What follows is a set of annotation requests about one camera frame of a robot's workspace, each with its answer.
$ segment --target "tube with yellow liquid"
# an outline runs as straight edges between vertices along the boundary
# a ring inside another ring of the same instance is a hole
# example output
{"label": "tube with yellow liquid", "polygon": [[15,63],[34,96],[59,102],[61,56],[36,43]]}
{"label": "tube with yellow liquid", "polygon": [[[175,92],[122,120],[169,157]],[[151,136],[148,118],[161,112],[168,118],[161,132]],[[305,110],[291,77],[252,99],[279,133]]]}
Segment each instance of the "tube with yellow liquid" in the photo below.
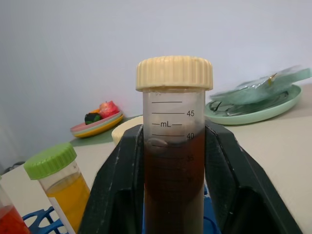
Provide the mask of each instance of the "tube with yellow liquid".
{"label": "tube with yellow liquid", "polygon": [[78,233],[90,195],[76,156],[73,146],[64,143],[42,151],[24,164],[29,177],[39,180],[69,234]]}

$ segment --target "tube with red liquid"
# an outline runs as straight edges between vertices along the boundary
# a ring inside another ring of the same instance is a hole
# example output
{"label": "tube with red liquid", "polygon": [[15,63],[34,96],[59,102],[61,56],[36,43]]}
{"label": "tube with red liquid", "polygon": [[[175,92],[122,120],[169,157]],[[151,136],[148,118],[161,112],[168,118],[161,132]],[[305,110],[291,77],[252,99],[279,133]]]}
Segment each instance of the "tube with red liquid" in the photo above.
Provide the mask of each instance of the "tube with red liquid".
{"label": "tube with red liquid", "polygon": [[0,234],[30,234],[20,214],[0,185]]}

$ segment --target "black holder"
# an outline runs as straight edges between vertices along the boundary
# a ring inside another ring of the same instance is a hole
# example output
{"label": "black holder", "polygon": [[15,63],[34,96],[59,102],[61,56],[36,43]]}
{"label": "black holder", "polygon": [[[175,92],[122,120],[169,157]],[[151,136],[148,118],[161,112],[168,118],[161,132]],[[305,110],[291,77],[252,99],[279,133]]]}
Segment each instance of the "black holder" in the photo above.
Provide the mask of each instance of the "black holder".
{"label": "black holder", "polygon": [[[223,234],[301,234],[261,166],[233,133],[206,121],[205,170]],[[79,234],[141,234],[143,128],[125,132],[98,171]]]}

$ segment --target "red liquid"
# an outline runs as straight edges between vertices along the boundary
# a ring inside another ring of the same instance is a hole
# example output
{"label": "red liquid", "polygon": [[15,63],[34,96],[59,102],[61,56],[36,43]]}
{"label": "red liquid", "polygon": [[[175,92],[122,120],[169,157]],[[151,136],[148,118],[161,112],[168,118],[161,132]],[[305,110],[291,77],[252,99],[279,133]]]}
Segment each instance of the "red liquid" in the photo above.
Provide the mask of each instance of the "red liquid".
{"label": "red liquid", "polygon": [[0,234],[30,234],[14,206],[5,206],[0,209]]}
{"label": "red liquid", "polygon": [[181,144],[145,142],[146,234],[203,233],[204,140],[201,132]]}

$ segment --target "white wall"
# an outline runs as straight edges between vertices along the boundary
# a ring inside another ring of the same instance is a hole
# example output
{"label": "white wall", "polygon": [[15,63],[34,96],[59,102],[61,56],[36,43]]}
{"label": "white wall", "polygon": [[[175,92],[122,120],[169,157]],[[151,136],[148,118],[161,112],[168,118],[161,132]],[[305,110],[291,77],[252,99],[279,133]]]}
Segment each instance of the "white wall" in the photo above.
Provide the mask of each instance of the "white wall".
{"label": "white wall", "polygon": [[18,161],[24,160],[20,148],[21,145],[15,141],[13,133],[7,125],[8,121],[4,113],[0,104],[0,175],[4,169]]}
{"label": "white wall", "polygon": [[101,102],[142,113],[136,65],[195,55],[215,91],[311,64],[310,0],[0,0],[0,104],[28,158]]}

